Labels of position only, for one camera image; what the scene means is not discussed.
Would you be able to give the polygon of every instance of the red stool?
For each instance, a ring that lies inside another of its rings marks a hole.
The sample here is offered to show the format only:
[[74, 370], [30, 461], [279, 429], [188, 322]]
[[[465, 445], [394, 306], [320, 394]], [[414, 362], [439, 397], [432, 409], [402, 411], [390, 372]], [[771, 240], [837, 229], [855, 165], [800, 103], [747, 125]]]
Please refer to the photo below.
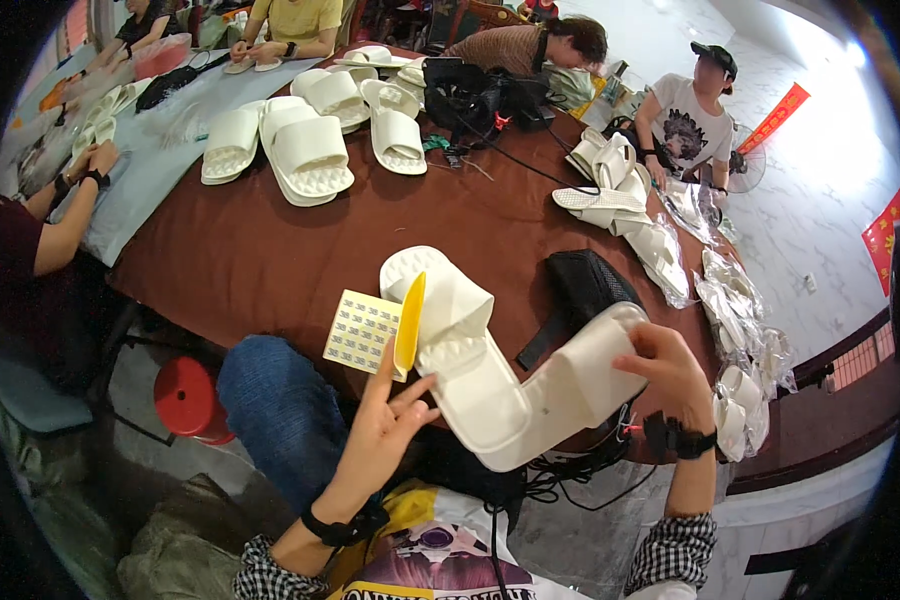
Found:
[[220, 446], [236, 437], [227, 428], [227, 410], [217, 400], [217, 381], [189, 356], [170, 360], [153, 383], [156, 414], [178, 436]]

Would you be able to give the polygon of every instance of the pink container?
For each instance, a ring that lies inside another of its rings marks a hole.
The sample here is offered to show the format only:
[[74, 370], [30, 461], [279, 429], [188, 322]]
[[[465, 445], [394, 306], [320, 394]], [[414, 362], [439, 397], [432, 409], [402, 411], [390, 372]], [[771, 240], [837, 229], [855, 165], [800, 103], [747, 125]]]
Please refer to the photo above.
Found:
[[190, 53], [190, 33], [177, 33], [146, 46], [133, 54], [133, 73], [136, 81], [173, 71]]

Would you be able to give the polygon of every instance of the brown tablecloth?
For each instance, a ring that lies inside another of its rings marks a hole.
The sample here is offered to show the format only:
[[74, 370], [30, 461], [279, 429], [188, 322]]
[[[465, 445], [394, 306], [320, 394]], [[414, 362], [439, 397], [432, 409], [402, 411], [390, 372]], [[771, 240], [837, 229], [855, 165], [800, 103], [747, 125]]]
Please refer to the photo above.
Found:
[[[434, 128], [425, 117], [420, 120], [425, 132]], [[552, 124], [568, 142], [579, 140], [582, 130], [563, 113]], [[356, 182], [333, 201], [309, 208], [287, 202], [265, 158], [237, 180], [214, 186], [201, 184], [198, 160], [123, 249], [112, 284], [228, 348], [252, 333], [284, 336], [338, 390], [359, 398], [364, 374], [324, 361], [324, 344], [344, 289], [379, 295], [380, 266], [390, 255], [433, 246], [492, 294], [489, 329], [525, 380], [530, 373], [514, 358], [555, 309], [542, 260], [589, 248], [633, 284], [654, 323], [683, 334], [711, 381], [716, 377], [719, 363], [703, 308], [667, 306], [623, 238], [577, 220], [553, 202], [550, 193], [563, 186], [492, 149], [468, 156], [492, 180], [469, 164], [446, 168], [438, 150], [428, 152], [426, 174], [403, 176], [376, 162], [366, 126], [345, 140]], [[564, 182], [586, 184], [547, 131], [512, 127], [499, 145]], [[651, 194], [648, 214], [660, 210], [660, 200]], [[683, 229], [677, 233], [684, 269], [700, 271], [703, 245]], [[634, 411], [642, 419], [658, 410], [660, 401], [650, 386]], [[587, 430], [560, 448], [582, 450], [601, 437]], [[631, 458], [645, 458], [639, 444]]]

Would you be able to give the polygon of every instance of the black cap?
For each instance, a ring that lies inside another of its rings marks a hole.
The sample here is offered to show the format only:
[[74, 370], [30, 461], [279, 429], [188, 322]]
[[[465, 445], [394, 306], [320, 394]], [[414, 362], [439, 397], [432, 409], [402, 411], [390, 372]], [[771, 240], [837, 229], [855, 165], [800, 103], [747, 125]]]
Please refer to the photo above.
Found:
[[698, 41], [690, 42], [690, 49], [698, 57], [707, 57], [717, 65], [723, 67], [732, 80], [737, 79], [737, 63], [723, 46], [708, 46]]

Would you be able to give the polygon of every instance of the red banner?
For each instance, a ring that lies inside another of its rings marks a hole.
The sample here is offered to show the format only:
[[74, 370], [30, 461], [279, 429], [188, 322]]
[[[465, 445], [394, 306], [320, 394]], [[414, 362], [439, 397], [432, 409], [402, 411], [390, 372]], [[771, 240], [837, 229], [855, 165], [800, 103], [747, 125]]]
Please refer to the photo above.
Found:
[[896, 190], [887, 207], [861, 235], [876, 274], [880, 276], [884, 296], [890, 295], [890, 258], [894, 253], [894, 222], [897, 221], [900, 221], [900, 189]]
[[767, 138], [769, 138], [773, 132], [778, 130], [780, 126], [783, 125], [783, 122], [789, 119], [790, 115], [799, 109], [801, 104], [806, 102], [806, 99], [809, 97], [810, 94], [807, 93], [807, 90], [794, 83], [793, 87], [790, 88], [790, 91], [787, 92], [787, 95], [783, 97], [783, 100], [776, 105], [776, 108], [769, 112], [767, 118], [763, 120], [763, 123], [753, 130], [750, 137], [744, 139], [744, 143], [740, 144], [737, 148], [737, 152], [744, 155], [747, 152], [754, 150], [754, 147], [760, 142], [766, 141]]

